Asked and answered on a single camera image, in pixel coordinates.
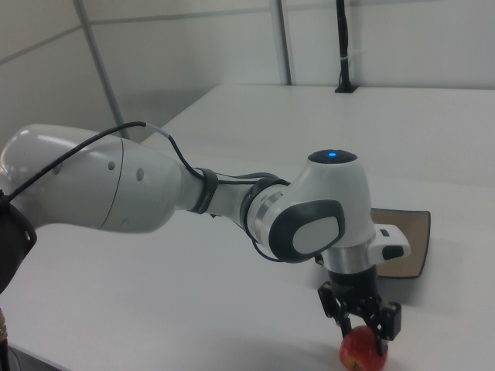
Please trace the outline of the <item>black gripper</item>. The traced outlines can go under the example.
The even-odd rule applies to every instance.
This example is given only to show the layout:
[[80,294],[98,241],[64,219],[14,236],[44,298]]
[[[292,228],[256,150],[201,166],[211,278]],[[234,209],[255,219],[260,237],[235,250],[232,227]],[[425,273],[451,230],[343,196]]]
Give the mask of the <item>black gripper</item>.
[[377,354],[384,356],[388,343],[401,331],[401,305],[398,302],[385,302],[379,298],[377,268],[372,266],[353,274],[329,272],[329,281],[317,290],[323,311],[340,328],[342,335],[352,330],[348,318],[347,305],[360,303],[360,317],[374,334]]

